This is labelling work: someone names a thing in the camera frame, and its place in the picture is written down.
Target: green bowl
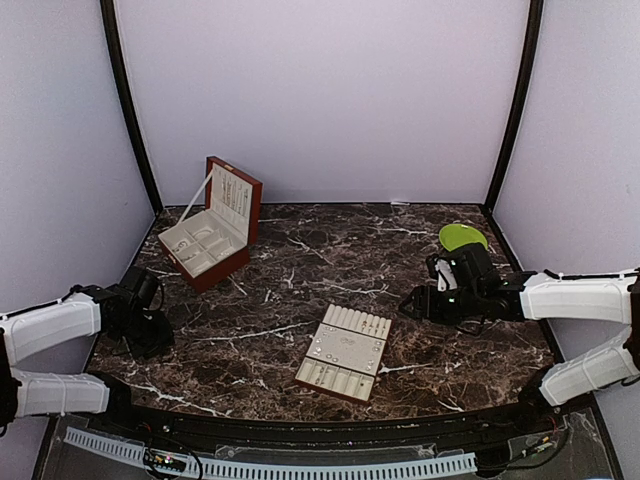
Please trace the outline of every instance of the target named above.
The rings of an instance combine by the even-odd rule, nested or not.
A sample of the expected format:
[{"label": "green bowl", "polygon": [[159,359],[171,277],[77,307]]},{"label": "green bowl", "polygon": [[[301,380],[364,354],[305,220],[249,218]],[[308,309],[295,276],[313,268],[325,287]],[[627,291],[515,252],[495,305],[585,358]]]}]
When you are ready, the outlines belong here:
[{"label": "green bowl", "polygon": [[486,237],[480,230],[460,223],[445,225],[440,230],[440,243],[449,252],[469,243],[481,243],[484,248],[489,248]]}]

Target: open jewelry box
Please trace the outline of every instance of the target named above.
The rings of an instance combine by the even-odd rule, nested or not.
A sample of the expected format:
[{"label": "open jewelry box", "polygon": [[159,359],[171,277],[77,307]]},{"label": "open jewelry box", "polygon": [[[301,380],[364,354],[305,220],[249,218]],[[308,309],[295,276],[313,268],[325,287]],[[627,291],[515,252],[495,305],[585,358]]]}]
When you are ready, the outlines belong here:
[{"label": "open jewelry box", "polygon": [[[187,219],[205,187],[205,210]],[[204,183],[178,223],[158,236],[162,250],[198,293],[249,263],[261,200],[261,182],[224,160],[207,158]]]}]

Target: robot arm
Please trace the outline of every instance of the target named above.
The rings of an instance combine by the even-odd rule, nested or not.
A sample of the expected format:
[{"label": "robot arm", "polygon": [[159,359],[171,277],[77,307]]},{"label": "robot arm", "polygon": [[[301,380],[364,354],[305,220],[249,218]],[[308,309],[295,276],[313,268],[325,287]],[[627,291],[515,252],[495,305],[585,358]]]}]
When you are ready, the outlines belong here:
[{"label": "robot arm", "polygon": [[416,287],[400,305],[412,318],[456,326],[465,317],[506,321],[543,318],[596,319],[625,325],[607,343],[541,372],[532,390],[557,406],[581,394],[640,375],[640,272],[556,275],[521,272],[502,279],[481,244],[427,260],[437,286]]},{"label": "robot arm", "polygon": [[15,366],[34,353],[101,331],[124,338],[134,357],[162,353],[173,344],[173,332],[159,309],[148,309],[159,285],[147,271],[131,268],[117,285],[76,286],[61,299],[0,316],[0,429],[16,417],[102,413],[130,404],[128,387],[106,374],[33,373]]}]

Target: brown marble tabletop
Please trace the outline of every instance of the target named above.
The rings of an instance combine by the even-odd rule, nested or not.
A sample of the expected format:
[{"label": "brown marble tabletop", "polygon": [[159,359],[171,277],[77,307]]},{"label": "brown marble tabletop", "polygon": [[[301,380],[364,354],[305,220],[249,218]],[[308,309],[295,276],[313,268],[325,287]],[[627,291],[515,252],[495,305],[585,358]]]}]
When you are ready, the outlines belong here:
[{"label": "brown marble tabletop", "polygon": [[[255,420],[411,418],[515,402],[552,361],[535,322],[497,321],[476,338],[397,313],[427,280],[424,260],[441,249],[446,224],[481,230],[500,271],[510,271],[476,206],[263,205],[251,263],[202,295],[158,245],[182,211],[159,217],[136,260],[164,283],[175,347],[133,360],[112,355],[113,343],[101,337],[88,367],[129,384],[138,405]],[[331,303],[395,320],[368,406],[294,384]]]}]

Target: black vertical bar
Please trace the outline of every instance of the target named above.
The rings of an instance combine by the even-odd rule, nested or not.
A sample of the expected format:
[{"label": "black vertical bar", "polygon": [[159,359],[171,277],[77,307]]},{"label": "black vertical bar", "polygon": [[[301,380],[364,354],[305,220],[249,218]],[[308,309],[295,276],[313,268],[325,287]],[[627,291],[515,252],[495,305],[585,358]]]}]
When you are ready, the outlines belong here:
[{"label": "black vertical bar", "polygon": [[493,212],[498,201],[498,196],[504,183],[504,177],[507,174],[507,168],[509,168],[509,160],[511,160],[513,146],[516,143],[518,129],[520,128],[524,103],[527,99],[527,91],[529,90],[529,82],[531,81],[531,72],[533,71],[533,60],[536,56],[536,47],[538,46],[543,4],[544,0],[531,0],[531,4],[529,5],[527,32],[524,37],[520,70],[518,71],[515,92],[513,93],[511,111],[509,112],[509,119],[507,120],[507,127],[504,132],[504,138],[502,139],[500,153],[498,154],[496,169],[493,172],[489,192],[484,201],[484,206],[488,208],[490,212]]},{"label": "black vertical bar", "polygon": [[113,77],[116,81],[118,96],[120,97],[122,114],[124,115],[124,121],[127,124],[129,139],[131,140],[131,146],[133,147],[133,152],[136,156],[136,162],[138,163],[138,169],[140,170],[144,187],[147,190],[147,196],[149,197],[153,210],[158,214],[163,209],[162,199],[160,198],[156,181],[153,178],[149,157],[147,156],[147,151],[145,150],[144,142],[142,141],[138,117],[136,116],[136,111],[133,106],[133,98],[131,96],[131,89],[129,88],[127,71],[124,66],[124,57],[122,56],[122,46],[120,45],[118,23],[116,20],[116,11],[113,0],[100,0],[100,7],[102,9],[102,23],[104,24],[104,33],[107,37],[109,57],[111,58],[111,68],[113,69]]}]

